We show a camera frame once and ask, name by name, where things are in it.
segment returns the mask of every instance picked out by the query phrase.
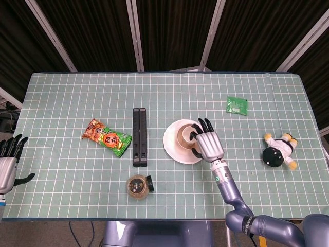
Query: cutting mat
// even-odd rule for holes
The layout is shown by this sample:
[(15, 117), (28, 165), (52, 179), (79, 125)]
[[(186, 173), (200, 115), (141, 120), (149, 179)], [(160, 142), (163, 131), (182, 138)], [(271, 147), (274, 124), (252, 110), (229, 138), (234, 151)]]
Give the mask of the cutting mat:
[[(227, 96), (245, 98), (248, 116), (226, 113)], [(81, 135), (92, 118), (132, 132), (133, 108), (147, 109), (148, 166), (134, 168), (132, 149), (117, 158)], [(292, 74), (33, 74), (15, 135), (30, 139), (17, 177), (36, 173), (7, 195), (8, 218), (222, 219), (232, 210), (210, 165), (183, 165), (162, 137), (176, 120), (207, 117), (245, 202), (255, 215), (303, 218), (329, 214), (329, 172), (300, 77)], [(299, 167), (264, 166), (263, 136), (289, 132)], [(126, 193), (135, 174), (151, 175), (155, 192)]]

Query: black rectangular object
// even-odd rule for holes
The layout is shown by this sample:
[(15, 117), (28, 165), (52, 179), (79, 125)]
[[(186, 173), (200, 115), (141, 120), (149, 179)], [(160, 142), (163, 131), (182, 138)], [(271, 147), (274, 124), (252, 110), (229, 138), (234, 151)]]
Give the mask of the black rectangular object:
[(148, 145), (146, 137), (146, 109), (139, 109), (139, 148), (140, 148), (140, 166), (148, 165)]
[(133, 166), (140, 166), (139, 108), (133, 109)]

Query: stuffed toy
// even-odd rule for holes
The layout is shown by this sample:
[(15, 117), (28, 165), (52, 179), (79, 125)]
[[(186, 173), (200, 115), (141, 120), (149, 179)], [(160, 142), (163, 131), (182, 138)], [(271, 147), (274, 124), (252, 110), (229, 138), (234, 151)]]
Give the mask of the stuffed toy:
[(273, 139), (271, 133), (264, 136), (268, 148), (263, 151), (263, 161), (271, 167), (278, 167), (284, 162), (291, 170), (297, 168), (297, 163), (290, 155), (297, 146), (298, 141), (290, 134), (284, 133), (280, 139)]

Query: green packet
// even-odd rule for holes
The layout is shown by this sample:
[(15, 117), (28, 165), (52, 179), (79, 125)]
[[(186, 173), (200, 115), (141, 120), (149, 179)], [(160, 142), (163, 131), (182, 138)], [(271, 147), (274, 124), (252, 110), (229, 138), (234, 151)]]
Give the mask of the green packet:
[(227, 97), (226, 112), (247, 116), (248, 101), (246, 99)]
[(89, 138), (103, 147), (112, 149), (118, 157), (124, 154), (132, 141), (131, 135), (111, 130), (95, 119), (90, 122), (82, 138)]

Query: floor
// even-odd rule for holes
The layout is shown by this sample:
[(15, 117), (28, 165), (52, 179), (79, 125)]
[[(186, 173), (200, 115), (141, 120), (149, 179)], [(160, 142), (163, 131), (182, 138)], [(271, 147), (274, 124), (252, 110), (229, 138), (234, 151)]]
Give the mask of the floor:
[[(9, 139), (12, 134), (0, 133), (1, 139)], [(105, 221), (94, 221), (95, 237), (90, 246), (98, 247), (102, 241), (105, 229)], [(89, 246), (93, 231), (89, 221), (73, 221), (71, 223), (81, 247)], [(215, 247), (227, 246), (226, 228), (224, 221), (213, 221), (213, 240)], [(1, 245), (12, 247), (57, 247), (57, 246), (78, 246), (69, 228), (68, 221), (38, 221), (38, 222), (1, 222), (0, 223)], [(258, 236), (254, 237), (255, 242), (260, 246)], [(252, 247), (251, 240), (243, 235), (237, 234), (236, 238), (231, 232), (232, 247)], [(267, 240), (268, 247), (279, 247), (281, 244)]]

